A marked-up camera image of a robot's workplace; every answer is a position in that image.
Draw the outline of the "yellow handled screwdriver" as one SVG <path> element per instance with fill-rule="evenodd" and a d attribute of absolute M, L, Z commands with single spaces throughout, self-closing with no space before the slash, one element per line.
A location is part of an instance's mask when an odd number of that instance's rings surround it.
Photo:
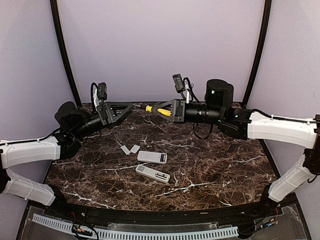
<path fill-rule="evenodd" d="M 137 109 L 145 110 L 146 112 L 149 112 L 149 113 L 151 113 L 153 110 L 153 107 L 150 105 L 139 105 L 135 103 L 133 103 L 132 105 Z M 166 117 L 170 117 L 172 115 L 172 112 L 168 109 L 158 108 L 156 111 Z"/>

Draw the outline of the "white battery cover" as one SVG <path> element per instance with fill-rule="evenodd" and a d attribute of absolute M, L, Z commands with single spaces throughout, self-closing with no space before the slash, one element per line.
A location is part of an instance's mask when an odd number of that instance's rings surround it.
<path fill-rule="evenodd" d="M 120 148 L 126 155 L 130 155 L 131 154 L 131 151 L 127 148 L 126 145 L 122 145 Z"/>

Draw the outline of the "grey remote battery cover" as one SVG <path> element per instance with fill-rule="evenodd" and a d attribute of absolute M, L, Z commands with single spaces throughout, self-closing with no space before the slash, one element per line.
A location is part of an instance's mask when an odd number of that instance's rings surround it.
<path fill-rule="evenodd" d="M 139 150 L 140 150 L 140 145 L 134 145 L 131 149 L 130 149 L 130 152 L 133 153 L 133 154 L 136 154 Z"/>

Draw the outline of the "grey remote control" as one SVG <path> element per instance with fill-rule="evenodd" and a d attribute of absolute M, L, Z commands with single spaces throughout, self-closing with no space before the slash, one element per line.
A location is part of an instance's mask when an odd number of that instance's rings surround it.
<path fill-rule="evenodd" d="M 166 154 L 166 153 L 140 150 L 137 155 L 137 160 L 139 162 L 145 162 L 145 163 L 163 164 L 162 162 L 160 162 L 161 154 Z"/>

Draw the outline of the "white slim remote control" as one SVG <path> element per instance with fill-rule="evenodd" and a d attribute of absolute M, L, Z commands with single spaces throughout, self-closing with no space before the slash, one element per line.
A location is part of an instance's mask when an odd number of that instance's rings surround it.
<path fill-rule="evenodd" d="M 147 166 L 144 166 L 142 164 L 137 165 L 137 167 L 135 168 L 135 172 L 142 175 L 142 176 L 151 178 L 153 180 L 156 180 L 156 181 L 164 183 L 164 184 L 167 184 L 171 178 L 171 176 L 167 173 L 164 173 L 164 172 L 161 172 L 158 170 L 154 170 L 154 169 L 147 167 Z"/>

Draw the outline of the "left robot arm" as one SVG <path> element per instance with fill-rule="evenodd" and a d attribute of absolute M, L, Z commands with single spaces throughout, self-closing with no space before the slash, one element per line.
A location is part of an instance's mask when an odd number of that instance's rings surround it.
<path fill-rule="evenodd" d="M 10 168 L 44 160 L 65 160 L 76 155 L 82 141 L 90 134 L 119 125 L 130 113 L 130 102 L 104 102 L 89 113 L 78 109 L 71 101 L 62 104 L 55 120 L 59 128 L 48 136 L 20 141 L 0 142 L 0 192 L 31 200 L 51 210 L 60 218 L 67 218 L 70 206 L 55 186 L 23 177 Z"/>

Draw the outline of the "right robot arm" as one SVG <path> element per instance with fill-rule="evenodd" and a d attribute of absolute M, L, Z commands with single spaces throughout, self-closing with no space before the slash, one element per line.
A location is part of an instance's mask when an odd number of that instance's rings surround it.
<path fill-rule="evenodd" d="M 233 107 L 234 87 L 221 79 L 206 83 L 204 102 L 172 99 L 156 106 L 147 106 L 154 113 L 173 123 L 209 124 L 229 137 L 240 140 L 271 140 L 304 147 L 299 160 L 279 179 L 266 187 L 255 213 L 266 217 L 288 194 L 320 174 L 320 116 L 288 118 L 269 115 L 259 109 Z"/>

